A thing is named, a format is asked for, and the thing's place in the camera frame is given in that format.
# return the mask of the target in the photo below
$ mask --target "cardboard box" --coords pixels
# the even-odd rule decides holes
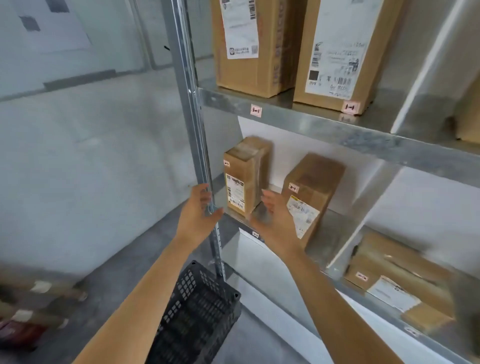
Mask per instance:
[[[282,195],[304,248],[315,234],[344,171],[344,165],[309,153],[285,177]]]
[[[223,155],[228,207],[243,216],[252,213],[261,201],[262,189],[268,188],[272,146],[248,136]]]
[[[480,75],[458,103],[455,120],[457,138],[480,143]]]
[[[365,234],[345,273],[346,280],[400,310],[425,333],[455,320],[451,278],[448,269],[375,232]]]
[[[308,0],[293,101],[360,115],[403,0]]]
[[[262,97],[294,87],[305,7],[306,0],[211,0],[217,85]]]

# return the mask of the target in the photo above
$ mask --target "person's right hand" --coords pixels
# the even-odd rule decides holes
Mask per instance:
[[[302,252],[300,239],[297,237],[293,217],[281,194],[262,190],[262,201],[272,214],[272,220],[266,224],[250,217],[252,227],[263,237],[265,244],[283,261],[291,254]]]

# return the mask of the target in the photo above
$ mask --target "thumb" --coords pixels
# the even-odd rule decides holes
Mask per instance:
[[[209,227],[211,227],[210,230],[213,230],[213,228],[215,227],[215,224],[222,218],[222,216],[223,216],[223,207],[216,210],[210,216],[205,217],[205,222],[208,224]]]
[[[255,229],[255,231],[265,238],[265,234],[268,233],[268,226],[265,223],[257,220],[253,216],[250,216],[249,222],[250,225]]]

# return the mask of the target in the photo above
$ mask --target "shelf post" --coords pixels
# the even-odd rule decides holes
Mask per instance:
[[[167,29],[168,45],[172,54],[173,67],[180,93],[183,116],[187,126],[193,165],[198,183],[208,183],[212,189],[212,175],[208,161],[204,121],[198,92],[195,55],[186,0],[162,0],[162,9]],[[214,210],[214,201],[208,207]],[[221,258],[221,241],[218,223],[210,234],[210,247],[219,278],[225,280],[225,268]]]

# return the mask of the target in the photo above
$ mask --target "floor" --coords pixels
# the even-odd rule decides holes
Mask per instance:
[[[70,364],[173,238],[180,208],[171,211],[85,279],[89,298],[79,304],[66,328],[45,335],[35,352],[22,355],[18,361],[12,358],[2,361],[0,357],[0,363]],[[222,241],[228,242],[236,232],[236,227],[228,217],[223,217],[220,224]],[[206,242],[191,256],[191,259],[213,269],[211,258],[210,247]],[[306,362],[258,318],[244,309],[214,363]]]

